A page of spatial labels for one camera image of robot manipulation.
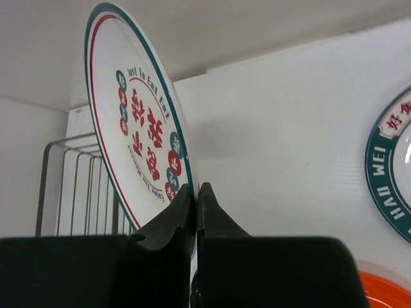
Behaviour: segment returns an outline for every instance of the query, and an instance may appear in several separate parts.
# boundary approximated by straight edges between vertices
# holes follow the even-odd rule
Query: wire dish rack
[[[50,173],[57,174],[59,183],[54,181],[55,176],[48,177]],[[46,225],[54,230],[50,231],[49,227],[47,231]],[[96,134],[50,142],[43,155],[35,236],[131,234],[133,231],[133,225],[119,206]]]

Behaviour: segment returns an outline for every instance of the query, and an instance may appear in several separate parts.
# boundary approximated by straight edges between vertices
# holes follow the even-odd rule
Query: decorative plate
[[[165,209],[183,183],[198,196],[187,125],[157,53],[126,11],[99,4],[89,17],[84,48],[101,153],[137,229]]]
[[[365,174],[372,198],[390,225],[411,243],[411,87],[383,111],[372,128]]]

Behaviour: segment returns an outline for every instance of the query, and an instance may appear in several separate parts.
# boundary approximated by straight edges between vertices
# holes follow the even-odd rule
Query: orange plate
[[[371,308],[411,308],[411,293],[388,280],[360,273]]]

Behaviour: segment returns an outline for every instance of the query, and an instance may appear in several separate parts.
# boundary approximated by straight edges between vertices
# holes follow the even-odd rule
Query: chinese character
[[[407,115],[411,112],[411,102],[401,104],[401,113],[406,113]]]
[[[168,164],[175,175],[181,175],[181,163],[173,151],[168,152]]]
[[[151,140],[153,140],[154,146],[158,148],[162,148],[162,139],[160,134],[162,134],[162,129],[161,129],[161,121],[158,120],[156,121],[153,116],[152,109],[148,107],[148,116],[147,116],[148,122],[150,122],[150,125],[148,127],[148,136]]]
[[[173,175],[170,175],[170,176],[168,177],[168,180],[170,181],[170,185],[172,185],[172,186],[177,186],[177,181],[175,180],[175,178],[174,178]]]
[[[175,191],[171,188],[170,183],[166,183],[166,194],[170,201],[172,201],[175,197]]]
[[[140,121],[140,126],[141,127],[143,127],[143,125],[144,125],[144,117],[143,117],[143,114],[144,114],[144,111],[146,111],[143,107],[143,101],[140,99],[138,99],[138,97],[137,97],[137,91],[134,89],[133,90],[133,97],[132,97],[132,99],[131,99],[132,101],[133,101],[133,105],[132,105],[132,108],[133,108],[133,117],[134,117],[134,120],[137,122],[137,121]]]
[[[178,140],[177,136],[174,136],[173,150],[177,155],[180,153],[180,141]]]
[[[147,148],[147,154],[150,157],[149,159],[146,159],[148,170],[153,176],[153,181],[157,181],[158,179],[160,179],[160,172],[156,169],[157,158],[155,157],[155,153],[152,151],[152,149],[150,149],[149,146]]]
[[[136,134],[133,135],[133,141],[133,150],[137,153],[137,155],[143,157],[143,154],[141,154],[141,150],[143,149],[143,143],[140,142],[139,132],[136,132]]]
[[[124,121],[124,119],[122,117],[120,118],[120,127],[121,127],[121,130],[123,131],[124,135],[127,136],[128,135],[127,123],[126,123],[126,121]]]
[[[119,76],[118,76],[118,83],[119,83],[119,85],[120,85],[121,88],[124,89],[124,88],[126,87],[126,81],[125,81],[123,75],[119,75]]]
[[[127,97],[123,89],[120,87],[118,88],[118,97],[120,99],[121,104],[123,105],[124,108],[127,107]]]
[[[128,115],[127,115],[127,109],[123,106],[123,104],[120,104],[120,114],[121,117],[124,119],[124,121],[128,121]]]
[[[392,114],[390,116],[389,121],[387,121],[387,124],[389,127],[398,130],[398,125],[400,125],[402,123],[402,120],[399,118],[399,116],[395,116],[394,114]]]

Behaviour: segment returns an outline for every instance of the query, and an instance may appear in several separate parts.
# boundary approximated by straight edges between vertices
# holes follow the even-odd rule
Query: plate with text
[[[365,154],[365,175],[384,218],[411,243],[411,87],[376,121]]]
[[[120,7],[99,4],[85,34],[92,120],[112,184],[136,229],[198,180],[179,99],[147,36]]]

